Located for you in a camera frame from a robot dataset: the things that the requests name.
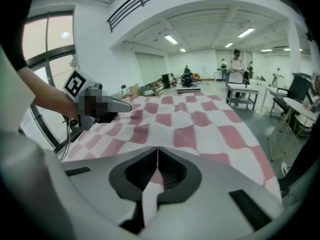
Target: white column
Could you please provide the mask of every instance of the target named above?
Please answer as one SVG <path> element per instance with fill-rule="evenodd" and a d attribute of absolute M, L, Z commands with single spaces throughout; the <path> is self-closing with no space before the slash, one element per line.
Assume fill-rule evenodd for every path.
<path fill-rule="evenodd" d="M 246 58 L 246 51 L 243 50 L 243 61 L 244 61 L 244 65 L 245 65 L 245 68 L 247 68 L 248 64 L 247 64 L 247 58 Z"/>
<path fill-rule="evenodd" d="M 300 73 L 301 72 L 301 54 L 300 54 L 300 42 L 296 23 L 289 19 L 288 24 L 288 41 L 290 48 L 290 70 L 291 73 Z"/>
<path fill-rule="evenodd" d="M 320 53 L 319 47 L 315 40 L 309 41 L 312 72 L 320 73 Z"/>

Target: ceiling beam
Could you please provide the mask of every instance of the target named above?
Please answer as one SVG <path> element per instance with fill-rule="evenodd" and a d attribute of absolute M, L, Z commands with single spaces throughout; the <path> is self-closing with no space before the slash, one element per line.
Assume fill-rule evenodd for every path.
<path fill-rule="evenodd" d="M 288 40 L 280 40 L 280 41 L 275 41 L 275 42 L 270 42 L 270 43 L 262 43 L 259 45 L 256 45 L 254 47 L 255 50 L 265 50 L 265 49 L 271 49 L 276 46 L 288 46 L 289 42 Z"/>
<path fill-rule="evenodd" d="M 232 19 L 234 18 L 234 16 L 236 15 L 237 11 L 238 11 L 239 6 L 231 6 L 228 13 L 226 14 L 226 17 L 219 29 L 218 34 L 216 35 L 215 40 L 213 41 L 212 44 L 212 48 L 215 48 L 215 45 L 217 44 L 217 42 L 219 41 L 219 39 L 221 38 L 221 36 L 224 34 L 225 29 L 229 26 L 230 22 L 232 21 Z"/>
<path fill-rule="evenodd" d="M 267 35 L 267 34 L 269 34 L 271 32 L 274 32 L 276 30 L 285 29 L 285 28 L 288 27 L 288 23 L 289 23 L 288 20 L 281 20 L 281 21 L 279 21 L 279 22 L 277 22 L 275 24 L 269 25 L 265 29 L 261 30 L 260 32 L 257 32 L 255 34 L 253 33 L 253 34 L 249 35 L 248 37 L 244 37 L 244 38 L 241 38 L 241 39 L 239 38 L 240 41 L 236 42 L 234 44 L 234 46 L 236 47 L 236 46 L 239 46 L 239 45 L 243 45 L 243 44 L 245 44 L 245 43 L 247 43 L 249 41 L 252 41 L 252 40 L 254 40 L 256 38 L 263 37 L 263 36 L 265 36 L 265 35 Z"/>
<path fill-rule="evenodd" d="M 176 28 L 170 23 L 170 21 L 167 20 L 165 17 L 160 18 L 160 21 L 167 28 L 167 30 L 170 31 L 170 34 L 172 34 L 172 36 L 174 36 L 177 39 L 176 41 L 180 43 L 186 51 L 190 51 L 189 45 L 183 39 L 181 34 L 176 30 Z"/>

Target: person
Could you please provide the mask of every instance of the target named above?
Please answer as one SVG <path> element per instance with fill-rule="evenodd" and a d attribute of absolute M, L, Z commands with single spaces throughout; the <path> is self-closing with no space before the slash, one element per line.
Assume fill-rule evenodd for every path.
<path fill-rule="evenodd" d="M 181 77 L 181 85 L 182 87 L 191 87 L 193 83 L 193 77 L 190 69 L 185 68 L 184 73 Z"/>
<path fill-rule="evenodd" d="M 273 81 L 272 81 L 271 86 L 274 87 L 274 88 L 278 88 L 279 87 L 279 78 L 284 78 L 284 76 L 282 74 L 280 74 L 280 71 L 281 71 L 281 69 L 277 68 L 276 72 L 272 74 L 273 75 Z"/>
<path fill-rule="evenodd" d="M 248 64 L 247 70 L 249 72 L 249 79 L 252 79 L 254 76 L 254 63 L 252 61 Z"/>
<path fill-rule="evenodd" d="M 174 74 L 171 73 L 169 75 L 169 79 L 170 79 L 170 83 L 173 87 L 176 87 L 177 86 L 177 78 L 175 78 Z"/>
<path fill-rule="evenodd" d="M 10 19 L 3 24 L 0 32 L 0 44 L 19 77 L 34 93 L 33 103 L 47 110 L 55 111 L 70 118 L 78 118 L 73 101 L 61 90 L 45 83 L 30 68 L 27 67 L 23 55 L 22 41 L 25 22 L 27 20 L 32 0 L 18 0 L 19 6 L 12 10 L 2 10 L 4 19 Z"/>
<path fill-rule="evenodd" d="M 230 61 L 229 72 L 229 84 L 242 84 L 243 83 L 243 75 L 244 75 L 244 61 L 240 59 L 240 51 L 238 49 L 234 49 L 233 51 L 234 57 Z M 230 98 L 231 91 L 228 90 L 227 96 Z M 235 93 L 236 98 L 240 98 L 240 92 Z"/>
<path fill-rule="evenodd" d="M 222 71 L 222 81 L 225 82 L 226 81 L 226 78 L 227 78 L 227 66 L 228 66 L 228 63 L 225 61 L 225 59 L 223 58 L 222 59 L 222 62 L 221 62 L 221 71 Z"/>

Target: ceiling light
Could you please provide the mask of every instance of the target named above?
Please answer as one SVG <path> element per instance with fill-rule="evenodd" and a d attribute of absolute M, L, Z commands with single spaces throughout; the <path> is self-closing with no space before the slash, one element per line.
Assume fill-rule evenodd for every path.
<path fill-rule="evenodd" d="M 70 32 L 63 32 L 62 34 L 61 34 L 61 37 L 62 38 L 68 38 L 70 36 Z"/>
<path fill-rule="evenodd" d="M 225 47 L 228 48 L 228 47 L 232 46 L 233 44 L 234 44 L 233 42 L 230 42 Z"/>
<path fill-rule="evenodd" d="M 176 41 L 176 40 L 174 40 L 173 38 L 172 38 L 172 36 L 171 35 L 165 35 L 164 36 L 168 41 L 170 41 L 171 43 L 173 43 L 174 45 L 176 45 L 178 42 Z"/>
<path fill-rule="evenodd" d="M 246 31 L 244 31 L 241 35 L 239 35 L 238 38 L 243 38 L 244 36 L 250 34 L 252 31 L 255 31 L 255 29 L 250 27 Z"/>
<path fill-rule="evenodd" d="M 287 51 L 287 52 L 288 52 L 288 51 L 291 51 L 290 48 L 284 48 L 284 50 Z"/>

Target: window frame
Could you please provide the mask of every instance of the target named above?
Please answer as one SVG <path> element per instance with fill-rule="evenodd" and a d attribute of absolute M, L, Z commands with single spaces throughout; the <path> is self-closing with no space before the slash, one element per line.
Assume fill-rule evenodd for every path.
<path fill-rule="evenodd" d="M 48 83 L 53 86 L 55 86 L 54 79 L 52 76 L 52 71 L 50 68 L 50 61 L 53 61 L 55 59 L 59 59 L 68 55 L 75 55 L 76 54 L 76 48 L 74 44 L 74 38 L 73 38 L 73 44 L 58 47 L 52 50 L 48 50 L 48 26 L 49 26 L 49 19 L 52 17 L 59 17 L 59 16 L 72 16 L 72 34 L 74 29 L 74 11 L 58 11 L 58 12 L 48 12 L 45 14 L 36 15 L 33 17 L 30 17 L 27 19 L 25 24 L 29 24 L 38 20 L 47 19 L 46 21 L 46 30 L 45 30 L 45 52 L 40 53 L 28 60 L 26 60 L 27 66 L 33 70 L 36 71 L 39 69 L 39 66 L 45 67 L 45 72 L 47 75 Z M 37 109 L 37 107 L 34 104 L 31 104 L 30 106 L 31 112 L 35 118 L 35 121 L 37 125 L 39 126 L 40 130 L 44 134 L 44 136 L 49 140 L 49 142 L 52 143 L 54 146 L 55 153 L 58 153 L 61 151 L 67 144 L 67 138 L 66 140 L 60 142 L 54 134 L 50 131 L 48 125 L 42 118 L 41 113 Z M 67 116 L 61 115 L 65 120 L 68 118 Z M 80 135 L 81 132 L 78 132 L 77 134 L 71 134 L 71 141 L 73 141 L 73 137 L 76 138 Z"/>

